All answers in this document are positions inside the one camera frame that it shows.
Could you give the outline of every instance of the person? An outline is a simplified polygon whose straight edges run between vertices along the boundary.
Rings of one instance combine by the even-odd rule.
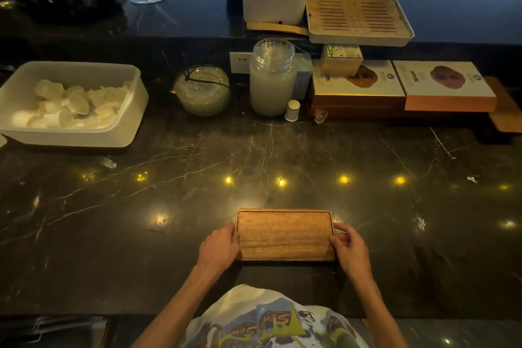
[[[407,347],[373,279],[364,240],[350,226],[334,226],[342,232],[330,241],[362,301],[375,346]],[[239,239],[234,223],[227,223],[201,243],[196,266],[134,348],[368,347],[340,314],[301,306],[278,292],[246,285],[236,286],[192,319],[205,293],[238,255]]]

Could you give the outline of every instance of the wooden tea tray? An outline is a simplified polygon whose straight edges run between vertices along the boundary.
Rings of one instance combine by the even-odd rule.
[[[334,232],[329,211],[239,209],[239,260],[334,261]]]

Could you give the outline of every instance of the small box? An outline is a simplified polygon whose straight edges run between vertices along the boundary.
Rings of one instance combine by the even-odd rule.
[[[297,75],[292,92],[292,99],[300,101],[306,97],[310,77],[312,77],[312,58],[310,54],[296,54],[294,55],[293,64],[297,69]]]
[[[406,96],[390,61],[364,61],[354,77],[324,76],[318,65],[311,106],[404,109]]]
[[[323,76],[354,76],[363,61],[358,46],[324,45],[321,54]]]
[[[393,61],[406,110],[494,111],[496,96],[471,62]]]

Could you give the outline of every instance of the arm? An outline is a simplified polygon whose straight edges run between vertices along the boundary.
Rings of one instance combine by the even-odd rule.
[[[408,345],[399,326],[384,305],[381,292],[373,280],[368,248],[364,240],[350,226],[342,223],[334,223],[334,226],[344,232],[332,235],[330,241],[337,252],[341,267],[348,274],[362,301],[375,346],[406,348]]]
[[[133,348],[178,346],[206,292],[230,267],[239,252],[239,233],[234,231],[234,223],[227,223],[223,229],[214,231],[201,243],[197,265]]]

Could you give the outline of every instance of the glass jar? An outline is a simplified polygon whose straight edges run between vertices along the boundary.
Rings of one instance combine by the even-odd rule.
[[[250,103],[259,114],[283,114],[296,81],[292,68],[294,46],[283,39],[265,39],[254,46],[250,58]]]

